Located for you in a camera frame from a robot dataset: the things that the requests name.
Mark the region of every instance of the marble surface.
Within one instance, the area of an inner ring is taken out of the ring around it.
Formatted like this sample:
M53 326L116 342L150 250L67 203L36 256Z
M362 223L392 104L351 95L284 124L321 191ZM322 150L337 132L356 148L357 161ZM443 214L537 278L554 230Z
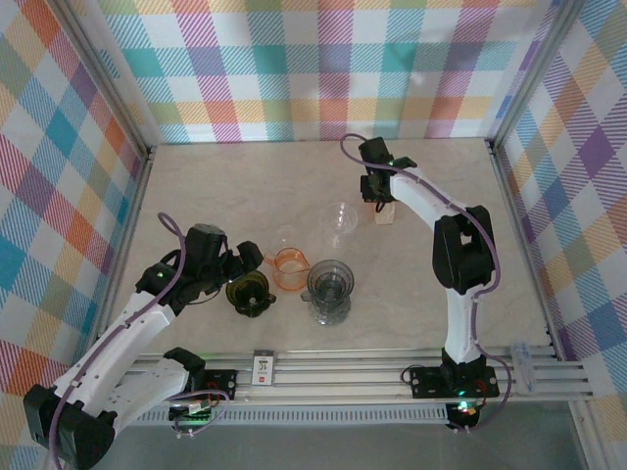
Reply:
M349 148L357 153L357 142ZM513 235L498 182L481 139L388 142L395 157L414 159L452 197L491 213L503 283L485 299L479 323L484 346L514 341L546 345L545 321ZM397 203L392 225L376 225L362 202L363 168L340 153L337 142L245 143L159 148L131 245L115 312L120 312L143 270L176 248L157 220L169 213L186 230L197 222L224 230L235 247L244 240L262 252L277 243L283 224L297 228L298 244L314 263L340 259L356 278L348 319L321 326L299 293L279 290L263 265L277 301L258 318L238 314L224 292L187 307L149 346L181 346L195 353L287 350L433 348L444 345L447 304L431 268L433 234ZM328 247L318 224L326 205L344 201L359 215L343 248Z

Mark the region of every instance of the plaid wall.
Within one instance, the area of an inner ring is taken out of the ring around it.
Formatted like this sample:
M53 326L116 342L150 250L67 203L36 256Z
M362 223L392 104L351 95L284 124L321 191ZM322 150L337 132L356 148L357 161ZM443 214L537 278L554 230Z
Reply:
M187 143L486 136L558 0L74 3L145 131Z
M627 1L589 0L504 166L568 355L627 468Z
M0 0L0 468L22 396L82 354L140 161L43 0Z

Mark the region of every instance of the orange measuring cup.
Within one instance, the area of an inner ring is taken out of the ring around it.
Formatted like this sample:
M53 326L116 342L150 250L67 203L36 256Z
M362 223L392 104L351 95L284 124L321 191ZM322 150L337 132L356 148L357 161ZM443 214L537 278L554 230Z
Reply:
M274 268L272 279L281 289L299 291L306 286L312 266L300 250L284 248L276 256L265 254L264 261Z

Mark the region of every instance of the gray floor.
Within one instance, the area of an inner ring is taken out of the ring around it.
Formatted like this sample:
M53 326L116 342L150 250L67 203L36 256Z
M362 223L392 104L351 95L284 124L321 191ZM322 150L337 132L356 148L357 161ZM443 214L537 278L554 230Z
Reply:
M178 440L168 427L130 427L95 470L575 470L582 462L566 404L513 403L471 436L432 425L216 426Z

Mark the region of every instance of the beige tabletop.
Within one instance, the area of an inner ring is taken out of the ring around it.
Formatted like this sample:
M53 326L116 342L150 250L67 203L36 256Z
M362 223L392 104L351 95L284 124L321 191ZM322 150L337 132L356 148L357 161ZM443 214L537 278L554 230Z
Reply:
M357 143L349 148L357 152ZM395 157L409 156L452 197L491 214L503 267L501 287L485 299L479 322L484 346L526 341L548 343L545 320L524 265L495 173L481 139L389 141ZM149 346L165 352L181 346L195 353L241 353L254 349L351 350L442 347L447 334L444 289L431 268L433 234L417 215L396 203L392 225L377 225L362 202L363 168L342 156L337 142L203 144L159 148L114 316L144 269L177 248L157 220L169 213L184 232L194 223L217 225L230 247L245 240L262 252L276 246L277 230L290 224L312 263L340 259L355 273L347 320L321 326L299 293L279 290L258 318L238 314L224 292L187 307ZM325 244L318 223L333 202L352 205L359 224L343 248Z

